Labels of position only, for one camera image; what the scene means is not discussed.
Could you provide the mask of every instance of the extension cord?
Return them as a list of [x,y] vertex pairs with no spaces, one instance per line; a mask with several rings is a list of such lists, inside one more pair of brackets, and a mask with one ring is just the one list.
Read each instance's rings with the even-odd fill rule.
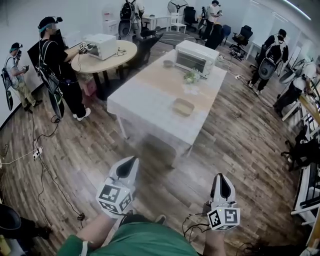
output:
[[44,148],[41,146],[36,149],[36,152],[33,154],[33,160],[36,160],[39,156],[41,156]]

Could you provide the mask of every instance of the handheld device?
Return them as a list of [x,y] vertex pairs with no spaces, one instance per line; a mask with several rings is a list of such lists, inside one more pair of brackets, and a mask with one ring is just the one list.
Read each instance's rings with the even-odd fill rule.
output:
[[123,216],[133,201],[139,159],[130,156],[115,163],[97,190],[96,200],[107,215]]
[[235,187],[222,173],[214,178],[210,197],[203,206],[202,216],[208,217],[212,230],[225,231],[240,224]]

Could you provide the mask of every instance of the person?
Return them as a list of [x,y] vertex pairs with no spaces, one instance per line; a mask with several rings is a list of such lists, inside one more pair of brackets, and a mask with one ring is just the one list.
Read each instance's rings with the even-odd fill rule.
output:
[[134,3],[134,16],[131,19],[132,29],[138,39],[143,39],[141,36],[142,31],[142,16],[145,13],[145,6],[142,0],[136,0]]
[[214,23],[218,21],[221,16],[220,5],[217,0],[212,1],[212,4],[208,7],[208,18],[206,19],[206,29],[202,36],[202,39],[207,41],[210,37],[211,30],[213,28]]
[[[271,35],[265,42],[261,48],[261,53],[259,59],[257,60],[258,66],[260,67],[265,57],[272,57],[273,62],[276,64],[276,68],[278,67],[281,60],[286,63],[289,58],[289,49],[287,44],[285,43],[285,38],[287,37],[287,32],[283,29],[280,29],[278,35],[275,37]],[[269,79],[261,79],[258,88],[254,88],[256,82],[259,80],[259,68],[254,73],[251,80],[248,81],[248,86],[253,89],[255,94],[260,95],[261,91],[267,85]]]
[[295,102],[304,92],[308,94],[311,91],[311,83],[319,80],[320,64],[307,64],[302,70],[302,76],[293,80],[289,89],[273,105],[275,112],[280,118],[283,117],[282,110],[285,106]]
[[5,60],[5,69],[10,76],[10,80],[12,82],[11,87],[18,92],[24,111],[28,111],[31,105],[36,107],[42,103],[42,100],[35,100],[25,83],[23,74],[25,74],[28,69],[25,68],[23,70],[19,70],[18,68],[18,64],[22,55],[22,52],[19,50],[19,48],[20,44],[18,42],[15,42],[11,46],[9,55]]
[[91,113],[90,108],[85,108],[82,104],[82,91],[77,81],[76,74],[72,69],[69,61],[71,61],[79,51],[67,54],[64,49],[60,48],[55,41],[51,41],[47,45],[45,53],[42,52],[44,44],[50,41],[50,36],[57,32],[58,23],[53,17],[45,17],[41,20],[38,28],[41,37],[40,53],[44,63],[51,69],[54,75],[59,79],[58,88],[62,92],[63,98],[70,108],[73,117],[78,121],[82,121]]
[[[176,231],[165,226],[166,217],[152,222],[139,214],[125,216],[110,243],[102,247],[116,219],[98,215],[77,235],[70,235],[57,256],[198,256],[195,249]],[[226,256],[223,231],[206,231],[205,256]]]

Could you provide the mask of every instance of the green shirt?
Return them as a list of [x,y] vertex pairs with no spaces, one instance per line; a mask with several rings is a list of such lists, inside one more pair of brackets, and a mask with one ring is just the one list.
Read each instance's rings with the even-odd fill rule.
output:
[[[71,235],[58,251],[58,256],[79,256],[83,241]],[[169,227],[147,222],[122,225],[110,243],[89,256],[198,256],[187,240]]]

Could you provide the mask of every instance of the wooden floor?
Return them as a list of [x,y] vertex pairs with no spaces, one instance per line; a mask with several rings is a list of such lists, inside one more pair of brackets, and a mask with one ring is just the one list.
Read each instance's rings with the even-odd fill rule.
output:
[[[151,61],[172,47],[158,43]],[[228,48],[217,49],[230,60]],[[246,60],[233,59],[231,72],[251,75]],[[228,63],[217,64],[223,69]],[[173,154],[155,138],[141,134],[126,123],[130,139],[124,140],[118,122],[107,112],[106,102],[85,99],[91,115],[82,122],[73,119],[69,109],[56,133],[42,137],[43,160],[60,184],[67,198],[79,212],[84,212],[85,225],[100,208],[95,200],[97,187],[117,161],[138,156],[141,161],[136,180],[137,196],[133,207],[150,219],[167,215],[168,226],[182,232],[182,222],[189,214],[202,211],[209,200],[214,177],[225,174],[234,184],[241,224],[227,232],[225,243],[228,256],[234,256],[243,243],[263,241],[270,245],[303,244],[305,227],[290,215],[299,181],[299,172],[289,173],[280,153],[286,150],[285,140],[293,140],[297,127],[282,122],[272,108],[277,94],[283,89],[272,78],[260,99],[241,81],[228,72],[210,114],[198,135],[189,158],[177,169],[169,167]],[[34,109],[34,136],[50,134],[55,124],[46,90],[37,95],[44,103]],[[10,162],[32,150],[33,117],[20,108],[0,132],[2,146],[9,144],[5,158]],[[44,209],[37,200],[42,191],[39,161],[27,156],[5,168],[1,189],[5,202],[22,217],[44,225]],[[44,192],[39,197],[53,229],[50,240],[35,239],[42,255],[54,255],[64,240],[75,234],[81,225],[48,172],[43,175]],[[206,222],[191,218],[188,225]],[[202,252],[204,234],[195,230],[192,245]]]

